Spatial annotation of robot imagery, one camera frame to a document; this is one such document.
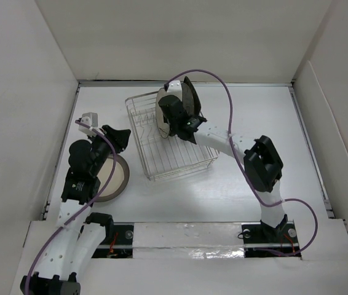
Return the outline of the beige plate with tree pattern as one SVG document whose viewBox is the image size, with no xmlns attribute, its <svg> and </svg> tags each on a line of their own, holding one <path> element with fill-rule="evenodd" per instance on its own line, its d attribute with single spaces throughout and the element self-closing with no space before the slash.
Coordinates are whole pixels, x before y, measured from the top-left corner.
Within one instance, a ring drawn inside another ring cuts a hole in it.
<svg viewBox="0 0 348 295">
<path fill-rule="evenodd" d="M 164 121 L 165 117 L 163 115 L 162 109 L 159 106 L 159 101 L 166 96 L 166 91 L 164 88 L 160 88 L 156 96 L 156 122 L 158 131 L 163 138 L 168 138 L 170 133 L 170 126 Z"/>
</svg>

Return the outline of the black square floral plate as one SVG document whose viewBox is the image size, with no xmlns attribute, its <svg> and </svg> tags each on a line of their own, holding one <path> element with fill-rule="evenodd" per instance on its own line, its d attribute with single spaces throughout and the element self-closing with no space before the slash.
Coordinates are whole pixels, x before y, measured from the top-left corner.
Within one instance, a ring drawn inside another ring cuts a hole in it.
<svg viewBox="0 0 348 295">
<path fill-rule="evenodd" d="M 201 103 L 200 103 L 200 99 L 199 99 L 199 96 L 196 92 L 196 89 L 195 87 L 193 86 L 191 80 L 188 78 L 188 76 L 186 76 L 184 78 L 184 81 L 183 83 L 187 84 L 190 89 L 191 89 L 191 92 L 192 92 L 192 95 L 193 95 L 193 99 L 194 99 L 194 115 L 198 116 L 201 112 Z"/>
</svg>

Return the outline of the grey round deer plate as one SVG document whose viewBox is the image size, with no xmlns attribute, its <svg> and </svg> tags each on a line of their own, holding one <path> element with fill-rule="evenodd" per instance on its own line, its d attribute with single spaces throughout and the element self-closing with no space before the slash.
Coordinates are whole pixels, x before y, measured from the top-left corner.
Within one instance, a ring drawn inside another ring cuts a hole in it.
<svg viewBox="0 0 348 295">
<path fill-rule="evenodd" d="M 194 99 L 190 87 L 182 83 L 182 104 L 189 115 L 194 115 Z"/>
</svg>

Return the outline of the beige plate with brown rim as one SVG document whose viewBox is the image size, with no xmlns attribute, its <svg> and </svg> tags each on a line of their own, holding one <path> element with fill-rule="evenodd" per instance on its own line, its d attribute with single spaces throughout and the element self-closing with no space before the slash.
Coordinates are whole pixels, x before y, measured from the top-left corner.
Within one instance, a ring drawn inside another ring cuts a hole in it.
<svg viewBox="0 0 348 295">
<path fill-rule="evenodd" d="M 111 170 L 113 168 L 113 163 L 114 163 L 113 156 L 110 155 L 105 161 L 104 165 L 102 166 L 98 174 L 98 179 L 101 182 L 99 190 L 102 189 L 107 179 L 109 178 Z M 108 202 L 118 197 L 128 185 L 129 179 L 130 179 L 129 165 L 123 157 L 121 157 L 120 155 L 117 155 L 114 174 L 109 184 L 100 194 L 96 202 L 100 202 L 100 203 Z"/>
</svg>

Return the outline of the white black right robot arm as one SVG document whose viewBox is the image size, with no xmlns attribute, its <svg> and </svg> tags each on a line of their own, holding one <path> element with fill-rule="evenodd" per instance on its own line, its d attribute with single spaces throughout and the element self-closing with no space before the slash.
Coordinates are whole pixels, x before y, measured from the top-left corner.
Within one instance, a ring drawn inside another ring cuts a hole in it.
<svg viewBox="0 0 348 295">
<path fill-rule="evenodd" d="M 175 95 L 158 98 L 156 106 L 156 119 L 158 125 L 163 126 L 164 134 L 210 147 L 236 160 L 261 206 L 263 238 L 269 242 L 280 238 L 288 221 L 280 194 L 283 162 L 271 139 L 263 135 L 246 140 L 233 135 L 202 116 L 188 114 Z"/>
</svg>

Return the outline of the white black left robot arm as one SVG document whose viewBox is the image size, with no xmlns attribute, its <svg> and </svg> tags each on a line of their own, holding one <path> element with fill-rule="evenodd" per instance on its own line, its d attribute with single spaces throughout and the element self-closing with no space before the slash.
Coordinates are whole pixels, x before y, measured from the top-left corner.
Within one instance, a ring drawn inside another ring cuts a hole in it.
<svg viewBox="0 0 348 295">
<path fill-rule="evenodd" d="M 114 238 L 113 217 L 96 213 L 92 207 L 108 185 L 98 179 L 103 164 L 109 156 L 117 157 L 126 149 L 131 131 L 76 123 L 87 139 L 69 147 L 69 169 L 55 232 L 22 278 L 23 294 L 80 294 L 79 280 L 95 250 Z"/>
</svg>

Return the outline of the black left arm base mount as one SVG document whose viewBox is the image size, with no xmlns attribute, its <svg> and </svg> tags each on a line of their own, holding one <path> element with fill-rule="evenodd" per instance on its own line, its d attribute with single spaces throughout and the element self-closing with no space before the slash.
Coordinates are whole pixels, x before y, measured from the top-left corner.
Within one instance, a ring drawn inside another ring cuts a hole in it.
<svg viewBox="0 0 348 295">
<path fill-rule="evenodd" d="M 92 255 L 95 259 L 133 258 L 134 223 L 115 223 L 113 233 Z"/>
</svg>

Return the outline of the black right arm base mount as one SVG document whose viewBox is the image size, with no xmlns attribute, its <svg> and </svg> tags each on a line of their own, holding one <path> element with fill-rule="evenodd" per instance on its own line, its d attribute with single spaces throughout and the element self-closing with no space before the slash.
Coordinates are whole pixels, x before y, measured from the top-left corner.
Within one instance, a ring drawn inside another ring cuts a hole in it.
<svg viewBox="0 0 348 295">
<path fill-rule="evenodd" d="M 283 232 L 270 237 L 263 232 L 260 222 L 243 223 L 237 238 L 243 242 L 246 258 L 282 257 L 280 254 L 276 255 L 265 251 L 265 249 L 285 254 L 294 253 L 300 249 L 293 221 L 288 221 L 283 228 Z"/>
</svg>

